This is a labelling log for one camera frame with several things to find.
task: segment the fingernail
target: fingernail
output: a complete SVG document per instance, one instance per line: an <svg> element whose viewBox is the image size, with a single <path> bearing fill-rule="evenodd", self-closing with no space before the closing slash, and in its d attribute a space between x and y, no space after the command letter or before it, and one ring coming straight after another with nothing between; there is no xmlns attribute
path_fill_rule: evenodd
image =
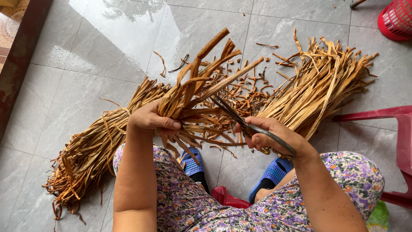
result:
<svg viewBox="0 0 412 232"><path fill-rule="evenodd" d="M255 144L260 143L260 138L258 136L255 137Z"/></svg>
<svg viewBox="0 0 412 232"><path fill-rule="evenodd" d="M174 122L173 127L176 128L176 129L180 129L180 123Z"/></svg>

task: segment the bundle of dried daylilies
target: bundle of dried daylilies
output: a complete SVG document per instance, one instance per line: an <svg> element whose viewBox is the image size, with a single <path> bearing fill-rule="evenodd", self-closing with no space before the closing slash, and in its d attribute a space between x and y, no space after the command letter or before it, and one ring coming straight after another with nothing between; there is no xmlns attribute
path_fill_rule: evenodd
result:
<svg viewBox="0 0 412 232"><path fill-rule="evenodd" d="M320 120L336 111L335 108L345 97L353 92L365 91L364 87L373 81L365 82L363 78L369 74L367 67L372 63L368 62L375 55L363 56L356 61L359 52L352 56L353 49L343 51L339 42L334 45L324 38L321 39L327 49L319 49L319 44L313 38L309 41L308 52L302 52L294 35L299 53L288 59L274 55L282 60L276 64L294 67L296 75L288 78L279 73L287 80L277 89L263 92L266 88L273 87L265 79L264 70L259 73L259 77L255 76L255 67L263 61L263 57L250 65L246 60L242 69L229 75L231 70L228 64L234 63L230 59L241 54L240 50L234 50L235 45L230 39L218 59L214 58L212 62L202 61L227 34L229 31L225 28L200 51L193 63L182 68L177 76L177 84L172 88L162 83L156 85L156 80L148 80L146 77L127 108L119 106L119 109L104 111L89 129L71 137L70 143L53 160L59 165L44 185L50 194L56 196L53 201L56 220L61 216L62 206L66 206L71 213L78 214L80 199L86 194L87 188L100 186L102 175L107 170L112 172L110 166L113 155L125 141L129 116L156 99L162 98L159 115L179 119L183 125L174 135L162 135L160 130L156 130L162 138L163 146L172 150L178 159L179 153L171 144L177 143L198 162L186 144L201 148L198 140L202 140L224 149L227 149L226 146L245 144L242 143L241 135L238 142L234 142L224 133L229 130L233 132L234 125L231 118L208 100L212 95L218 94L226 99L242 117L275 117L309 139ZM300 64L292 59L297 56L302 59ZM247 72L251 70L252 76L248 76ZM181 84L189 71L189 80ZM262 81L265 86L258 90L257 81ZM218 135L229 142L214 140Z"/></svg>

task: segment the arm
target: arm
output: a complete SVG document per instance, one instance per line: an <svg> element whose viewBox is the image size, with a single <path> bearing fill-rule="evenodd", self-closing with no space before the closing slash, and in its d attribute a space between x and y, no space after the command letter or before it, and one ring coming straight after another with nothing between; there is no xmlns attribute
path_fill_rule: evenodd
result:
<svg viewBox="0 0 412 232"><path fill-rule="evenodd" d="M247 117L245 121L268 130L295 149L293 160L309 220L314 231L367 232L362 216L353 202L333 180L318 152L300 135L274 118ZM240 132L237 124L235 132ZM287 154L279 143L264 134L245 138L249 148L270 146Z"/></svg>
<svg viewBox="0 0 412 232"><path fill-rule="evenodd" d="M113 231L156 231L157 182L153 163L154 128L180 129L157 115L160 101L136 110L127 123L126 145L115 182Z"/></svg>

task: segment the green plastic bag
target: green plastic bag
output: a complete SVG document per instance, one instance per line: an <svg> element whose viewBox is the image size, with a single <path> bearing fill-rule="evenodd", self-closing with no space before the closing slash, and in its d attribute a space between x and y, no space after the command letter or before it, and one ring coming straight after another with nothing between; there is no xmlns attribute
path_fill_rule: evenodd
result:
<svg viewBox="0 0 412 232"><path fill-rule="evenodd" d="M366 221L369 232L391 232L389 211L384 201L379 201Z"/></svg>

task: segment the red plastic basket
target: red plastic basket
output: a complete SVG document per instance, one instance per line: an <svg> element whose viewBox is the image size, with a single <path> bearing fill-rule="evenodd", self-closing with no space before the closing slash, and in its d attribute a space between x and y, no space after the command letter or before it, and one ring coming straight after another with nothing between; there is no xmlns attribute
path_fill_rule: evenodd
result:
<svg viewBox="0 0 412 232"><path fill-rule="evenodd" d="M379 15L378 27L391 40L412 39L412 0L394 0Z"/></svg>

